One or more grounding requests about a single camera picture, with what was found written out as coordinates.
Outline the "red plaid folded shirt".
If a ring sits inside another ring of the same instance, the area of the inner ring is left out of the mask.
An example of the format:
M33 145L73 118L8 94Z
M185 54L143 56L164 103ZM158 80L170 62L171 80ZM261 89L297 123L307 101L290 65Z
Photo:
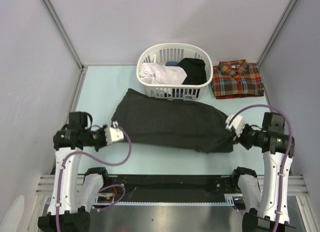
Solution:
M211 89L218 100L262 97L265 93L260 67L245 59L221 61L214 66Z

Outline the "white shirt in basket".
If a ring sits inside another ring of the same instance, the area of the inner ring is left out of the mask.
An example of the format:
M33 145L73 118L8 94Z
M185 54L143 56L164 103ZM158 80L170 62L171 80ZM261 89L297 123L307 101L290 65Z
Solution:
M147 84L182 85L187 73L179 66L142 63L138 68L138 77Z

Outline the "aluminium corner post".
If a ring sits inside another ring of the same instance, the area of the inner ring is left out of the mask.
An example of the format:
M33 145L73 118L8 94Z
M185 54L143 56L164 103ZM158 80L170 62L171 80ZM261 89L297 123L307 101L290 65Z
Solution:
M282 13L275 29L273 30L271 37L269 38L265 48L263 49L260 57L257 60L257 64L259 67L262 66L264 60L266 59L268 53L270 52L272 46L274 45L278 35L280 34L283 26L285 25L286 21L288 20L292 10L294 9L295 5L297 4L298 0L289 0L287 6L285 7L284 12Z
M54 26L57 29L57 32L59 33L63 43L65 44L67 50L69 51L73 61L77 65L80 71L83 71L84 65L81 62L81 59L56 11L54 8L54 5L52 4L51 0L41 0L43 6L45 7L50 19L52 20Z

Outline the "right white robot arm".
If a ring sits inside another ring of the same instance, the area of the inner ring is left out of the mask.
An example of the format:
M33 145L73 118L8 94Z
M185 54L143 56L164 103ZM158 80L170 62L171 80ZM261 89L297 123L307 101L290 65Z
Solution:
M245 214L242 219L244 232L295 232L288 213L288 183L294 156L294 139L285 134L285 118L266 112L262 128L253 129L240 115L230 114L226 129L233 139L247 150L262 150L264 176L259 185L256 172L245 167L233 171L231 188L242 193Z

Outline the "dark striped long sleeve shirt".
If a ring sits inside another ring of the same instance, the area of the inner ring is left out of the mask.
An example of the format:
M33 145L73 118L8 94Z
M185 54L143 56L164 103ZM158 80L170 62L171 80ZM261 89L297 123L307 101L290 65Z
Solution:
M226 119L225 113L208 104L152 98L131 88L112 116L132 143L207 154L233 151Z

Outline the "black garment in basket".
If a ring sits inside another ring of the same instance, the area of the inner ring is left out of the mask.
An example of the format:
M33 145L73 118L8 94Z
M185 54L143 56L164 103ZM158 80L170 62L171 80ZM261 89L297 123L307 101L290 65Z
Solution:
M186 73L183 85L202 85L207 81L206 64L202 59L184 58L178 63L178 66Z

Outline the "left aluminium corner post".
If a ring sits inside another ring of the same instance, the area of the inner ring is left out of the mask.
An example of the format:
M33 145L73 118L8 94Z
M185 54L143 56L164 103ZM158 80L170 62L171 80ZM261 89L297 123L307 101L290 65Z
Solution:
M77 65L80 71L83 71L84 65L81 62L81 59L56 11L54 8L54 5L52 4L51 0L41 0L43 6L45 7L50 19L52 20L54 26L57 29L57 32L59 33L63 43L65 44L67 50L69 51L73 61Z

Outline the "blue garment in basket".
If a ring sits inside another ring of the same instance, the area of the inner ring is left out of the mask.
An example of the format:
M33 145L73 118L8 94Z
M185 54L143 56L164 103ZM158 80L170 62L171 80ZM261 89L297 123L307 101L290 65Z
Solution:
M179 65L179 62L177 62L177 61L167 61L165 63L165 66L168 66L168 67L176 67L178 65Z

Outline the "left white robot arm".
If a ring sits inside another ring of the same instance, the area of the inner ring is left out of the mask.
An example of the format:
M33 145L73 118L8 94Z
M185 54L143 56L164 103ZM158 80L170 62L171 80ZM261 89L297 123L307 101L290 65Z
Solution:
M85 146L100 149L107 144L106 126L93 131L93 118L87 112L71 112L68 123L53 137L55 177L47 214L38 218L43 232L87 232L90 210L97 193L110 188L105 167L89 168L77 191L78 169Z

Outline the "right aluminium corner post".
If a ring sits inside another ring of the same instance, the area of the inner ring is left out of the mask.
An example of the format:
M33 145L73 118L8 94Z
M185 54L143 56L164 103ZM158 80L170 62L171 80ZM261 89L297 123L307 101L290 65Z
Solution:
M268 53L270 52L272 46L274 45L278 35L280 34L283 26L285 25L286 21L288 20L292 10L294 9L295 5L297 4L298 0L289 0L287 6L285 7L284 12L282 13L275 29L273 30L271 37L269 38L265 48L263 49L260 57L257 60L257 64L259 67L262 66L264 60L266 59Z

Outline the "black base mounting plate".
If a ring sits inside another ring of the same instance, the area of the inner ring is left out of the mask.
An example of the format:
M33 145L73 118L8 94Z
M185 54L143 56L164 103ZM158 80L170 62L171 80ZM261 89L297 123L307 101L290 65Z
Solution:
M194 183L146 183L129 184L112 183L109 178L106 186L124 185L125 202L222 202L226 194L238 194L240 189L232 176L225 185L212 182Z

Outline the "white plastic laundry basket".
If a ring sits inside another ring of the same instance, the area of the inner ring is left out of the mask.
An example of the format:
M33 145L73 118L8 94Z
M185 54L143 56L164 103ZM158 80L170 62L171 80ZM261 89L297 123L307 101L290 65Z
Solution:
M184 58L200 59L205 63L206 82L200 85L152 84L149 79L142 78L140 71L145 63L157 63L164 66L166 62L180 62ZM213 78L213 64L210 56L202 48L187 43L160 43L147 48L139 57L136 66L136 77L142 84L148 97L157 99L197 100L205 92Z

